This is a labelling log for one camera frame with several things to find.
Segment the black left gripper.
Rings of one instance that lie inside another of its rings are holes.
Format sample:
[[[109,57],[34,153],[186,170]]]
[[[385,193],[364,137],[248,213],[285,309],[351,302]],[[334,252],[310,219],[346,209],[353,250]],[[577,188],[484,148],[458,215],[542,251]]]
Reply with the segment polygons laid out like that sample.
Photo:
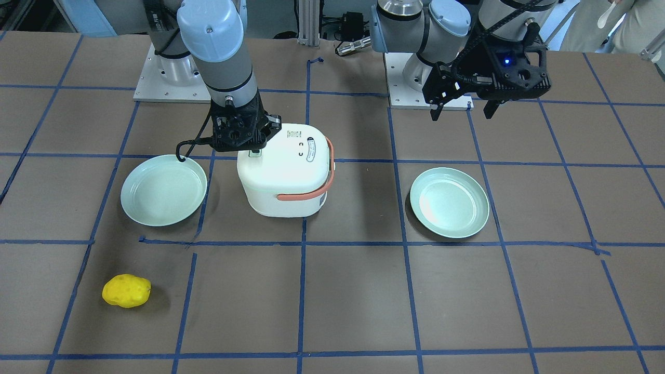
[[[502,102],[537,99],[551,90],[547,48],[541,39],[522,41],[485,39],[449,63],[437,62],[422,93],[430,104],[430,117],[438,121],[443,104],[474,93],[487,100],[484,116],[492,119]]]

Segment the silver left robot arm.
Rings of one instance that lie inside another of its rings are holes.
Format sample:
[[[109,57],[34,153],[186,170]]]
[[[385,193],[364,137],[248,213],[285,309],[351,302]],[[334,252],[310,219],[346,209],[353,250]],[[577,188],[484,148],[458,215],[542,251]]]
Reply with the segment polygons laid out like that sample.
[[[436,121],[465,94],[490,119],[510,100],[538,99],[552,83],[541,26],[554,1],[377,1],[370,37],[377,52],[411,54],[407,77]]]

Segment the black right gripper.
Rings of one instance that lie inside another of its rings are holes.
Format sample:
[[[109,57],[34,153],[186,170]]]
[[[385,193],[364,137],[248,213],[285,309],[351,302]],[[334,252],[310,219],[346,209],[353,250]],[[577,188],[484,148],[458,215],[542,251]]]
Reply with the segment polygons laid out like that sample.
[[[282,118],[263,107],[259,93],[245,105],[236,107],[232,97],[223,104],[210,101],[213,135],[209,145],[217,152],[249,151],[250,158],[262,156],[267,142],[282,128]]]

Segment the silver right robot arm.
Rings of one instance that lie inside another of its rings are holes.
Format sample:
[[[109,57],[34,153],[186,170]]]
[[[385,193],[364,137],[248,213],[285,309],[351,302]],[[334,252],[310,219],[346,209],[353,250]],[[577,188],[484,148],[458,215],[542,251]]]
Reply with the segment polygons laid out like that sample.
[[[180,38],[210,94],[206,123],[212,124],[213,134],[180,142],[175,151],[178,161],[185,161],[180,152],[185,145],[207,145],[217,152],[260,152],[281,130],[281,117],[263,108],[235,3],[182,1],[172,10],[164,1],[145,1],[143,9],[152,32],[171,32],[156,54],[164,56],[173,40]]]

